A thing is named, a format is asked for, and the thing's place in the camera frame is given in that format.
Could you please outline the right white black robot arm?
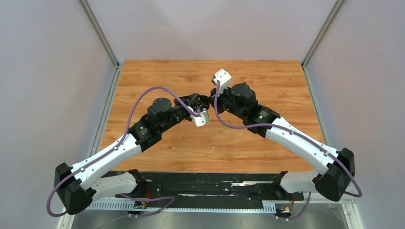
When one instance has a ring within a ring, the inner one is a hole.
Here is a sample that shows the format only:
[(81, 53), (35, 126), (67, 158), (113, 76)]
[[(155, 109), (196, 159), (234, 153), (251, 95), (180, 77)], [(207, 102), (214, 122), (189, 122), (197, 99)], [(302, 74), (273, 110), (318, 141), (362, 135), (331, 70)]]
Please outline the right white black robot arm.
[(285, 199), (295, 192), (317, 192), (335, 202), (343, 195), (362, 197), (362, 190), (354, 178), (355, 161), (351, 150), (345, 147), (338, 150), (295, 128), (279, 113), (260, 105), (255, 92), (246, 83), (229, 87), (214, 81), (214, 85), (209, 100), (223, 125), (236, 128), (220, 117), (227, 111), (243, 121), (239, 129), (247, 129), (281, 144), (313, 167), (307, 172), (281, 172), (272, 187), (275, 197)]

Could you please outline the right aluminium frame post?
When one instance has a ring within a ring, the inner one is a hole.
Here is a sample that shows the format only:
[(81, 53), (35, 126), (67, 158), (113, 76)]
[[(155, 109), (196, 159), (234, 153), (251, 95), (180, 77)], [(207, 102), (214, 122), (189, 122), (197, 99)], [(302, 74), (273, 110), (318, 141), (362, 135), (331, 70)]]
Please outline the right aluminium frame post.
[(324, 36), (327, 34), (330, 26), (333, 24), (335, 18), (338, 16), (341, 8), (345, 4), (346, 0), (336, 0), (332, 9), (330, 10), (328, 16), (326, 17), (324, 23), (322, 24), (319, 32), (317, 33), (312, 45), (310, 46), (307, 54), (305, 55), (303, 61), (301, 62), (301, 67), (303, 70), (306, 69), (312, 57), (314, 56), (318, 46), (322, 42)]

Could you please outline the aluminium frame post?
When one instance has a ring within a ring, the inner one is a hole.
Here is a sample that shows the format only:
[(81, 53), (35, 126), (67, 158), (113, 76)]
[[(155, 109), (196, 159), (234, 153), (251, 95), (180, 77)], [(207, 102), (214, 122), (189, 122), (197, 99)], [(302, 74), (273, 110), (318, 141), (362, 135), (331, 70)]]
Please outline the aluminium frame post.
[(310, 46), (307, 54), (305, 55), (303, 61), (301, 62), (301, 67), (303, 70), (306, 69), (312, 57), (314, 56), (318, 46), (322, 42), (324, 36), (327, 34), (330, 26), (333, 24), (335, 18), (338, 16), (341, 8), (345, 4), (346, 0), (336, 0), (332, 9), (330, 10), (328, 16), (326, 17), (324, 23), (322, 24), (319, 32), (317, 33), (312, 45)]
[(107, 40), (107, 37), (105, 36), (97, 18), (95, 13), (93, 12), (89, 1), (87, 0), (78, 0), (79, 4), (81, 5), (84, 14), (86, 15), (86, 17), (89, 20), (90, 25), (92, 26), (96, 36), (98, 37), (101, 45), (103, 46), (105, 52), (107, 53), (108, 58), (110, 59), (110, 61), (112, 62), (112, 64), (114, 65), (115, 68), (119, 68), (120, 67), (120, 63), (116, 57), (116, 55), (114, 54), (114, 51), (110, 45), (110, 43)]

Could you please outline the black earbud charging case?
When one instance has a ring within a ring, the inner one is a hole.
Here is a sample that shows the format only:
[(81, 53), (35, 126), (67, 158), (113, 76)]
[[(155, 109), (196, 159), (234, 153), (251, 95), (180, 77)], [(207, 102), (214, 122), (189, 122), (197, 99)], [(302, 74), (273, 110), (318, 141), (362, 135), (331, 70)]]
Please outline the black earbud charging case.
[(198, 97), (198, 106), (205, 108), (205, 109), (209, 109), (210, 108), (210, 98), (208, 96), (205, 95), (200, 95)]

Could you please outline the left aluminium frame post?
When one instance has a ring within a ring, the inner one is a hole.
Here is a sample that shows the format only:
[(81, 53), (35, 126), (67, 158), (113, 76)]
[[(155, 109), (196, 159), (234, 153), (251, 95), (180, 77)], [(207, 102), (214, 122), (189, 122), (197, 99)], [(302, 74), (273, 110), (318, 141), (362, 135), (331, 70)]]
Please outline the left aluminium frame post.
[(78, 0), (79, 4), (81, 5), (84, 14), (86, 15), (86, 17), (89, 20), (90, 25), (92, 26), (96, 36), (98, 37), (101, 45), (103, 46), (105, 52), (107, 53), (108, 58), (110, 59), (110, 61), (112, 62), (112, 64), (114, 65), (115, 68), (119, 68), (120, 67), (120, 63), (116, 57), (116, 55), (114, 54), (114, 51), (110, 45), (110, 43), (107, 40), (107, 37), (105, 36), (97, 18), (95, 13), (93, 12), (89, 1), (87, 0)]

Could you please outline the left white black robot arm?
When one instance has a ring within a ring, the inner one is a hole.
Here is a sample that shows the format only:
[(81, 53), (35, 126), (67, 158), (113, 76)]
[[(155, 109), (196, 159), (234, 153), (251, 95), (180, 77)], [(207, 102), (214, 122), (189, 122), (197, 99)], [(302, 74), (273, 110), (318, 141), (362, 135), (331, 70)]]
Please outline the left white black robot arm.
[(95, 155), (71, 166), (61, 163), (55, 168), (54, 188), (47, 200), (48, 214), (60, 217), (75, 215), (85, 210), (93, 201), (131, 193), (141, 197), (146, 192), (137, 170), (122, 175), (104, 175), (130, 157), (136, 156), (162, 139), (162, 134), (183, 120), (196, 126), (208, 122), (209, 109), (206, 97), (197, 93), (188, 96), (157, 98), (147, 112), (133, 125), (127, 123), (123, 135)]

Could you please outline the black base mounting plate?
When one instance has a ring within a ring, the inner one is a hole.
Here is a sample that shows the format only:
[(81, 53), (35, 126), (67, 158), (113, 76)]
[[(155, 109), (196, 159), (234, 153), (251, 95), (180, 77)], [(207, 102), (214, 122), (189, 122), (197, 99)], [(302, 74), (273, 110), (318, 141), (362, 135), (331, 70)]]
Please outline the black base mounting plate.
[(303, 201), (302, 192), (290, 194), (274, 182), (274, 173), (139, 172), (141, 184), (132, 198), (174, 197), (182, 207), (257, 207), (263, 201), (291, 204)]

